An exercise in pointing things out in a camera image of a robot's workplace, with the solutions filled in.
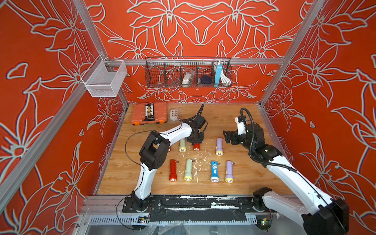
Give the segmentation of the purple flashlight back row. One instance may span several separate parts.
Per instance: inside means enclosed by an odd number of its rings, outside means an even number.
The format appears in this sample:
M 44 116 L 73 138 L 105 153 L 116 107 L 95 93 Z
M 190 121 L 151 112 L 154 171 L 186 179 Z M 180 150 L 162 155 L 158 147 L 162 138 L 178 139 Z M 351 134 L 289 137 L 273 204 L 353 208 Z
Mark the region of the purple flashlight back row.
M 216 150 L 215 150 L 215 154 L 217 156 L 223 156 L 224 154 L 224 151 L 223 151 L 223 140 L 222 138 L 217 138 L 216 139 Z

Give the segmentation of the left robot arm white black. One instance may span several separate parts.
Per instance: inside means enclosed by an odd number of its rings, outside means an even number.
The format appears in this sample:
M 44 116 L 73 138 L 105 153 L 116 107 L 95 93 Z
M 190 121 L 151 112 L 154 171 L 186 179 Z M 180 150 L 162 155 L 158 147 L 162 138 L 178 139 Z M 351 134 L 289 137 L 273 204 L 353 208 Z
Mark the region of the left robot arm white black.
M 131 202 L 136 210 L 142 212 L 148 208 L 156 171 L 164 164 L 170 146 L 182 139 L 186 139 L 192 145 L 203 143 L 204 132 L 208 125 L 202 116 L 203 110 L 202 104 L 194 116 L 180 120 L 178 126 L 167 131 L 150 131 L 139 151 L 140 176 L 135 189 L 130 194 Z

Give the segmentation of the red flashlight back row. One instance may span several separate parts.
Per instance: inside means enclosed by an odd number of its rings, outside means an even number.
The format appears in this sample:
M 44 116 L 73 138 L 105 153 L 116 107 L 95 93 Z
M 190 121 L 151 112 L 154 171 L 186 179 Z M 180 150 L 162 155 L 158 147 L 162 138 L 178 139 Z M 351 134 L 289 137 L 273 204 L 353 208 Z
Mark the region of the red flashlight back row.
M 201 149 L 200 144 L 195 143 L 195 144 L 193 145 L 193 149 L 194 149 L 194 151 L 200 151 L 200 149 Z

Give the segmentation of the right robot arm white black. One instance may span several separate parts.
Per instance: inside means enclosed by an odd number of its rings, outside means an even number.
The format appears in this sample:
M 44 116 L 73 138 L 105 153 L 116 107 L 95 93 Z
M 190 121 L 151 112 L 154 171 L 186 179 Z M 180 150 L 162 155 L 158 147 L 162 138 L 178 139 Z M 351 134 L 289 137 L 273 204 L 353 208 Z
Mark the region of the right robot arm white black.
M 265 142 L 263 129 L 246 108 L 236 117 L 237 130 L 223 131 L 225 142 L 241 145 L 250 159 L 276 175 L 300 200 L 295 203 L 263 187 L 253 193 L 251 206 L 257 212 L 275 211 L 300 225 L 308 235 L 346 235 L 349 206 L 311 183 L 274 146 Z

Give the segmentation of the cream flashlight back row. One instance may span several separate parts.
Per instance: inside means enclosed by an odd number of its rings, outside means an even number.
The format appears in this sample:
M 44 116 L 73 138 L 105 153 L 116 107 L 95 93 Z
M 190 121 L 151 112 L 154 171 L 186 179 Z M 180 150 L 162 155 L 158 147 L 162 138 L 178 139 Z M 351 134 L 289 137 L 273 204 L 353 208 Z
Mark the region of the cream flashlight back row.
M 187 151 L 187 147 L 186 147 L 186 139 L 183 138 L 180 140 L 180 143 L 179 143 L 179 151 L 180 152 L 186 152 Z

